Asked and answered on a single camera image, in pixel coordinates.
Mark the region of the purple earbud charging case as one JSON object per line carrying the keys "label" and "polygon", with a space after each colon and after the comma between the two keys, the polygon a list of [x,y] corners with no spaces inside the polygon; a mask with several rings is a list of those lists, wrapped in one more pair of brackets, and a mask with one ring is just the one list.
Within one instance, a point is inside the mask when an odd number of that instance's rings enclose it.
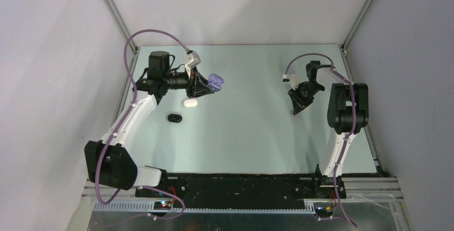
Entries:
{"label": "purple earbud charging case", "polygon": [[224,79],[215,73],[212,73],[208,78],[208,85],[214,92],[220,91],[222,89],[223,84]]}

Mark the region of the white earbud charging case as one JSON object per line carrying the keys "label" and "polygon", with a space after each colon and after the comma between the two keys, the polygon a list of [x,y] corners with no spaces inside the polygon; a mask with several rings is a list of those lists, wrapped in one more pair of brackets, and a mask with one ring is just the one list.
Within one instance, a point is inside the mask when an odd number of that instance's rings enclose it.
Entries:
{"label": "white earbud charging case", "polygon": [[183,107],[185,108],[193,108],[198,105],[198,101],[195,98],[192,99],[185,99],[182,103]]}

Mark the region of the black earbud charging case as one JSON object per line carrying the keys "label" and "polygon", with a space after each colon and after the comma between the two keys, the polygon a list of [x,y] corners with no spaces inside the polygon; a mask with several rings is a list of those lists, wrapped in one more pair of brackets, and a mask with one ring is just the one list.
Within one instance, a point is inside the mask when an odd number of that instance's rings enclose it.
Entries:
{"label": "black earbud charging case", "polygon": [[180,123],[183,120],[183,117],[179,114],[169,114],[167,119],[171,123]]}

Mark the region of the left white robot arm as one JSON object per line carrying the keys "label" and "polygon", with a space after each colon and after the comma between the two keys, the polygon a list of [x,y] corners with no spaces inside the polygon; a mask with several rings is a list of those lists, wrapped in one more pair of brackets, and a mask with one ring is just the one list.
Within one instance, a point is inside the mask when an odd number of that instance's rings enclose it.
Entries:
{"label": "left white robot arm", "polygon": [[98,141],[89,141],[84,154],[88,178],[92,183],[121,190],[148,186],[156,197],[168,193],[169,182],[162,170],[141,166],[132,156],[132,146],[139,129],[169,90],[184,90],[189,99],[214,94],[221,90],[224,79],[216,74],[205,78],[197,70],[199,55],[189,50],[184,57],[183,72],[171,66],[174,55],[153,51],[148,67],[133,85],[130,104]]}

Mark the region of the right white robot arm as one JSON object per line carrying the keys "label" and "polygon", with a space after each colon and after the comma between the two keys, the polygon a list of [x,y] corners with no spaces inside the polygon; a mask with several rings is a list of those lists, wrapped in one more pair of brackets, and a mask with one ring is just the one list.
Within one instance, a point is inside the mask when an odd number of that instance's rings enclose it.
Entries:
{"label": "right white robot arm", "polygon": [[325,157],[316,166],[312,193],[324,198],[339,187],[343,163],[353,139],[365,128],[369,119],[368,86],[354,83],[340,74],[333,65],[310,61],[306,65],[307,80],[297,74],[283,74],[283,82],[291,88],[292,116],[307,109],[318,92],[330,90],[327,123],[331,128]]}

